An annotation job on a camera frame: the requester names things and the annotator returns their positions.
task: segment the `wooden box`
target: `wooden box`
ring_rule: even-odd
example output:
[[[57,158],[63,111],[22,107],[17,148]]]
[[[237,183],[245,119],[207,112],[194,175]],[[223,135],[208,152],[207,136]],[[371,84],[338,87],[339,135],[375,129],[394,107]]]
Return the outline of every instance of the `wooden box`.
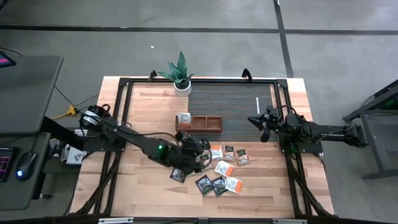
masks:
[[[175,130],[186,133],[222,133],[223,120],[220,116],[192,116],[190,127],[180,127],[176,116]]]

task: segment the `wooden tabletop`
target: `wooden tabletop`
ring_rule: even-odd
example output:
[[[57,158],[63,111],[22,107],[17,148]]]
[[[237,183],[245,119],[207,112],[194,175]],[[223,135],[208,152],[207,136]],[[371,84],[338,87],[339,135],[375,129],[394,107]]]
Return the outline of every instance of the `wooden tabletop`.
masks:
[[[120,77],[104,77],[98,105],[109,104],[112,109]],[[298,114],[312,120],[310,106],[301,78],[288,78],[292,106]],[[273,88],[272,100],[275,104]],[[123,93],[121,108],[126,91]],[[175,115],[188,111],[188,97],[178,97],[169,83],[135,83],[129,107],[128,122],[141,133],[163,131],[175,133]],[[172,168],[150,161],[137,147],[127,144],[119,166],[113,201],[112,216],[129,217],[226,217],[226,218],[292,218],[292,199],[285,157],[277,142],[210,142],[245,148],[251,163],[238,167],[232,176],[243,181],[240,194],[226,192],[216,197],[214,192],[202,196],[195,181],[203,174],[190,175],[185,183],[170,179]],[[98,182],[103,163],[103,152],[96,152],[83,161],[71,212],[77,211],[89,199]],[[325,171],[319,158],[303,154],[307,185],[324,208],[333,213]],[[220,175],[214,170],[206,174],[210,179]],[[103,206],[108,196],[104,191]],[[298,190],[300,207],[303,197]]]

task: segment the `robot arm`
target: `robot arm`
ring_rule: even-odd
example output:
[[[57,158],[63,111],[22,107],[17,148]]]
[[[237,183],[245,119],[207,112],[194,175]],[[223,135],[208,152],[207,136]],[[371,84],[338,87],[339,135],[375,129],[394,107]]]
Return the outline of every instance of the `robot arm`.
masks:
[[[282,136],[296,149],[309,147],[320,141],[340,141],[350,146],[364,147],[366,141],[361,126],[327,126],[306,121],[293,108],[293,112],[281,117],[278,109],[267,106],[266,112],[261,116],[248,117],[253,125],[262,131],[261,141],[267,142],[270,130]]]
[[[104,107],[90,106],[79,120],[81,127],[95,133],[95,141],[100,141],[105,150],[110,147],[124,147],[123,140],[126,140],[139,147],[149,159],[163,166],[178,168],[186,174],[199,172],[204,168],[202,162],[197,162],[197,157],[210,148],[207,140],[196,142],[182,133],[175,136],[169,133],[140,134],[116,121],[108,111],[109,108],[106,110]],[[146,137],[155,134],[172,136],[175,143]]]

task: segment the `keyboard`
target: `keyboard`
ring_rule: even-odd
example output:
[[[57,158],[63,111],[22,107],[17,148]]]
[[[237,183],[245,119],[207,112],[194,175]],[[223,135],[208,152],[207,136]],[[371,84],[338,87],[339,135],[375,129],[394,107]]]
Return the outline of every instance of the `keyboard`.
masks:
[[[17,154],[15,147],[0,147],[0,182],[5,182]]]

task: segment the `gray floor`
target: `gray floor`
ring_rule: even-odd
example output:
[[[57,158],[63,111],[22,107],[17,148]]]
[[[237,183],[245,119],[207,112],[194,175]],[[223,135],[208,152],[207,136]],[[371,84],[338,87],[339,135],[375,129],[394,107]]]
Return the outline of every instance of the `gray floor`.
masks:
[[[280,0],[287,29],[397,30],[394,0]],[[10,0],[1,23],[74,26],[277,28],[272,0]],[[343,124],[342,116],[398,78],[398,35],[288,35],[294,76],[304,78],[314,121]],[[25,55],[63,55],[57,86],[72,102],[100,90],[105,75],[166,70],[182,50],[197,75],[286,77],[278,34],[44,32],[2,30],[0,46]],[[48,116],[68,102],[54,92]],[[60,121],[76,126],[75,118]],[[376,171],[369,148],[322,143],[337,215],[398,222],[398,178],[363,182]],[[77,176],[47,180],[55,197],[42,209],[0,213],[0,219],[62,215]]]

